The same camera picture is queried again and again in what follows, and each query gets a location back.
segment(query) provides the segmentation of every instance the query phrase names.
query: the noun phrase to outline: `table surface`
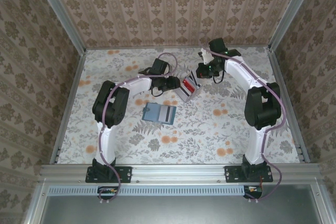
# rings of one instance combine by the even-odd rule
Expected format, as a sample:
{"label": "table surface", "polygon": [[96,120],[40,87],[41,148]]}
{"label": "table surface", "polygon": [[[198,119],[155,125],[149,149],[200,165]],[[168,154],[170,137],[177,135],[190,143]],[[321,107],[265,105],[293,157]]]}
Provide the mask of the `table surface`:
{"label": "table surface", "polygon": [[[264,47],[236,48],[262,78],[275,81]],[[162,52],[177,56],[175,73],[183,79],[196,69],[199,48],[88,50],[58,164],[90,164],[97,150],[97,124],[91,112],[101,84],[119,82],[152,66]],[[171,56],[164,60],[174,65]],[[174,91],[153,97],[150,91],[130,97],[116,139],[117,164],[239,164],[248,145],[246,94],[229,74],[215,84],[201,81],[199,94],[184,103]],[[147,102],[177,107],[173,125],[141,120]],[[274,163],[298,163],[288,123],[270,133],[265,154]]]}

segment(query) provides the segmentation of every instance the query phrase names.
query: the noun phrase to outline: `purple cable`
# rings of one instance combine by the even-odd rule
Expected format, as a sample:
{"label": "purple cable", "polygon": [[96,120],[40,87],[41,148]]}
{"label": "purple cable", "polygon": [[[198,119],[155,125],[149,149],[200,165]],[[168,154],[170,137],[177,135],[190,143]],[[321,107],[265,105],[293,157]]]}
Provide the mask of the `purple cable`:
{"label": "purple cable", "polygon": [[[177,65],[178,65],[178,64],[177,64],[177,58],[176,58],[175,55],[173,55],[173,54],[170,53],[170,52],[163,52],[163,53],[161,53],[161,54],[158,56],[158,58],[160,58],[162,55],[171,55],[171,56],[174,57],[174,59],[175,59],[175,63],[176,63],[176,64],[175,64],[175,68],[174,68],[171,72],[169,72],[169,73],[165,73],[165,74],[162,74],[162,75],[159,75],[159,76],[151,75],[151,76],[137,76],[137,77],[131,78],[131,79],[127,80],[127,81],[124,81],[124,82],[121,82],[121,83],[115,85],[115,87],[111,90],[109,96],[107,97],[107,100],[106,100],[106,103],[105,103],[105,106],[104,106],[104,109],[103,109],[103,115],[102,115],[102,124],[103,124],[103,126],[102,126],[102,128],[101,128],[100,133],[99,133],[99,137],[98,137],[98,146],[99,146],[99,154],[100,154],[101,159],[102,159],[103,162],[104,162],[104,163],[105,163],[105,164],[106,164],[106,165],[107,165],[107,166],[114,172],[114,174],[117,176],[117,179],[118,179],[118,189],[117,189],[117,191],[115,192],[115,194],[112,196],[112,198],[111,198],[110,200],[115,199],[115,197],[117,196],[117,194],[118,194],[118,192],[119,192],[119,189],[120,189],[120,186],[121,186],[121,180],[120,180],[119,174],[117,173],[116,169],[114,169],[114,167],[111,166],[111,165],[106,161],[106,159],[105,159],[104,156],[103,156],[103,151],[101,150],[101,136],[102,136],[103,131],[104,131],[104,129],[105,129],[105,115],[106,115],[107,106],[108,106],[108,104],[109,104],[109,101],[110,101],[110,99],[111,99],[113,93],[114,93],[115,90],[116,90],[118,87],[120,87],[121,85],[124,85],[124,84],[126,84],[126,83],[128,83],[128,82],[130,82],[130,81],[134,81],[134,80],[136,80],[136,79],[141,79],[141,78],[171,76],[171,75],[176,71],[176,69],[177,69]],[[103,199],[101,198],[101,194],[102,194],[102,192],[103,192],[103,191],[106,191],[106,190],[110,190],[110,189],[111,189],[111,188],[106,188],[106,189],[101,190],[101,191],[99,192],[99,196],[98,196],[98,198],[99,198],[100,200],[103,200]]]}
{"label": "purple cable", "polygon": [[255,201],[257,200],[263,200],[263,199],[266,199],[268,198],[271,194],[274,193],[274,191],[279,187],[280,183],[281,183],[281,180],[282,180],[282,173],[280,171],[280,169],[274,165],[273,163],[271,163],[268,159],[265,158],[264,156],[264,150],[265,150],[265,144],[266,144],[266,138],[267,138],[267,133],[272,131],[272,130],[275,130],[275,129],[278,129],[280,127],[282,127],[285,122],[286,122],[286,110],[285,110],[285,106],[284,104],[282,103],[280,97],[278,97],[278,95],[270,88],[268,87],[265,83],[263,83],[244,63],[242,63],[240,60],[237,60],[235,58],[232,58],[232,57],[229,57],[229,56],[226,56],[226,55],[221,55],[221,54],[218,54],[216,52],[212,52],[211,50],[207,49],[207,48],[204,48],[203,45],[200,44],[200,46],[206,50],[207,52],[209,52],[210,54],[212,55],[216,55],[216,56],[220,56],[220,57],[223,57],[223,58],[226,58],[226,59],[230,59],[238,64],[240,64],[243,68],[245,68],[245,70],[257,81],[259,82],[263,87],[265,87],[276,99],[277,101],[279,102],[281,108],[282,108],[282,113],[284,115],[284,117],[282,118],[282,121],[279,125],[276,125],[276,126],[273,126],[267,130],[265,130],[265,133],[264,133],[264,138],[263,138],[263,143],[262,143],[262,147],[261,147],[261,156],[262,158],[266,161],[266,163],[268,163],[270,166],[272,166],[275,170],[278,171],[279,173],[279,180],[277,182],[277,184],[275,185],[275,187],[273,188],[273,190],[266,196],[263,196],[259,199],[256,199],[254,198],[253,196],[249,195],[249,194],[246,194],[247,196],[251,197],[252,199],[254,199]]}

